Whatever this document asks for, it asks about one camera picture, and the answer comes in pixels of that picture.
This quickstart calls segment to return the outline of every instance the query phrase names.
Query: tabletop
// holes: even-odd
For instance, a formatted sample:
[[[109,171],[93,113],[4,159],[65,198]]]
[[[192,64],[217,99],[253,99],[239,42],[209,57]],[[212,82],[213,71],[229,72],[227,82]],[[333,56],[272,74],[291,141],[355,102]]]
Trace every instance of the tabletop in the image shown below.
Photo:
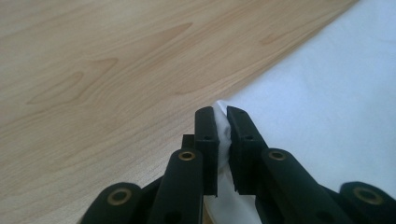
[[[105,187],[146,186],[197,109],[354,3],[0,1],[0,222],[77,223]]]

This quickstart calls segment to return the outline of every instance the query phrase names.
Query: wood grain pattern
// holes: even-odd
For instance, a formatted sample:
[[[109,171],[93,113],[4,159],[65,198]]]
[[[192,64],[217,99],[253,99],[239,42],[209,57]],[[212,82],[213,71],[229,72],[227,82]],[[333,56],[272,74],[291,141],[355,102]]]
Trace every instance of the wood grain pattern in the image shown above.
[[[0,222],[76,223],[163,174],[193,113],[354,0],[1,1]]]

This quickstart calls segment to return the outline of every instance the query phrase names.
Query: wooden floor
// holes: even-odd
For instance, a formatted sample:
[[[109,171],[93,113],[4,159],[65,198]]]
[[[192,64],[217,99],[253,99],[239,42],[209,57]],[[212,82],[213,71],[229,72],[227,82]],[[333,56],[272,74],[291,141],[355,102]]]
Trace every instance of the wooden floor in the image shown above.
[[[354,0],[0,1],[0,223],[77,223],[163,174],[193,113]]]

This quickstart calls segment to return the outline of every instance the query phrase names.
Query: wood grain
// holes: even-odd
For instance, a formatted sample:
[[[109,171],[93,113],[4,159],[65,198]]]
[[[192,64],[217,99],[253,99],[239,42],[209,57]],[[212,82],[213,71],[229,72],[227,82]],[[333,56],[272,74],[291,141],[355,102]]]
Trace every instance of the wood grain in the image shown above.
[[[193,113],[354,0],[1,1],[0,222],[76,223],[163,174]]]

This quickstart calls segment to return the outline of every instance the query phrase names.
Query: white cloth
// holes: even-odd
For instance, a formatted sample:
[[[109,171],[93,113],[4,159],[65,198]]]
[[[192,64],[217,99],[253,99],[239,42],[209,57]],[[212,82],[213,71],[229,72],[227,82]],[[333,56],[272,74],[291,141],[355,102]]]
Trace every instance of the white cloth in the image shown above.
[[[246,110],[269,147],[286,149],[339,191],[361,181],[396,198],[396,1],[362,0],[251,85],[215,103],[219,197],[215,223],[261,223],[233,192],[226,106]]]

